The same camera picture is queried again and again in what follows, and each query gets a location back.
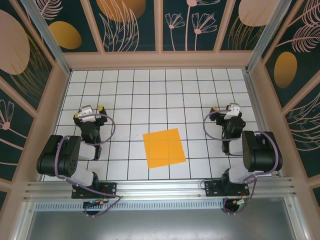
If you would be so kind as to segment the orange paper sheet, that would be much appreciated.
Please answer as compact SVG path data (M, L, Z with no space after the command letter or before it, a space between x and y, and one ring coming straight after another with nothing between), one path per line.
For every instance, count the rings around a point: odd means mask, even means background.
M149 169L186 162L177 128L145 133L143 134L143 143Z

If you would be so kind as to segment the grey metal sheet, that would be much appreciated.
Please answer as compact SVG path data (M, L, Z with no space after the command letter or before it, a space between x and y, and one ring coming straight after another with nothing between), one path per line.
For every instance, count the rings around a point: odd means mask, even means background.
M286 215L212 210L36 212L27 240L296 240Z

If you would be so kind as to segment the small circuit board with connector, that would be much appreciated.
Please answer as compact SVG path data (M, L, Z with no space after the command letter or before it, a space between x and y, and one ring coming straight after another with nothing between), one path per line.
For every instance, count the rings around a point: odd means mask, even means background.
M85 201L83 203L82 208L94 208L95 206L100 206L100 205L104 205L106 203L108 203L109 200L103 200L103 199L99 199L99 200L90 200L90 201Z
M250 198L242 198L242 199L234 199L232 200L232 204L234 206L244 206L246 205L251 199Z

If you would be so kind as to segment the aluminium side rail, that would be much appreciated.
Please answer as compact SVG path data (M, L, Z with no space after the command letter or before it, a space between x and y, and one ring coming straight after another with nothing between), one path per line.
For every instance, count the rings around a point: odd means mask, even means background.
M244 131L242 133L243 164L247 170L244 181L248 182L251 178L269 175L280 170L282 157L275 136L271 131L267 131L263 111L260 108L254 84L249 74L244 74L244 81L258 125L257 131Z

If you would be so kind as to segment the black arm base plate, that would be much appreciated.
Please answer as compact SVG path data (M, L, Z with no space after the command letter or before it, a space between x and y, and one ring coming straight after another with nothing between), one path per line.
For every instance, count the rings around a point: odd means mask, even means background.
M204 188L207 197L240 197L242 194L245 196L250 195L247 184L223 183L220 179L205 181Z
M111 196L105 196L97 194L95 192L83 189L79 186L72 186L72 199L114 199L117 193L117 184L115 182L100 182L96 186L88 186L87 188L96 192L109 194Z

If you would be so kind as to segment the aluminium frame post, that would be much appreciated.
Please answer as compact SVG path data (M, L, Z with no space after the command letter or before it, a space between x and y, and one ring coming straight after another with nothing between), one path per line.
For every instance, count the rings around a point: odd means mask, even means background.
M275 10L273 11L268 23L266 24L260 38L255 45L253 52L245 66L245 72L249 75L254 70L263 52L267 48L268 43L271 41L273 35L277 31L282 19L286 15L292 0L279 0Z
M55 59L59 63L63 72L69 77L71 74L71 68L65 58L60 46L55 40L52 32L49 29L45 19L42 17L41 13L38 10L38 7L33 0L21 0L26 11L29 13L32 21L34 22L36 28L42 34L44 41L47 43L49 49L53 53Z

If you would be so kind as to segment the long aluminium mounting rail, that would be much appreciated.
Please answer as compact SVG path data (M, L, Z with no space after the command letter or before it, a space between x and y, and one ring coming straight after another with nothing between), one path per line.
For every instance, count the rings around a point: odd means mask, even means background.
M205 199L200 179L187 180L121 180L117 182L116 194L123 200L194 200ZM29 182L22 193L26 201L67 201L71 199L72 185L65 181ZM295 197L289 177L261 177L256 183L255 198Z

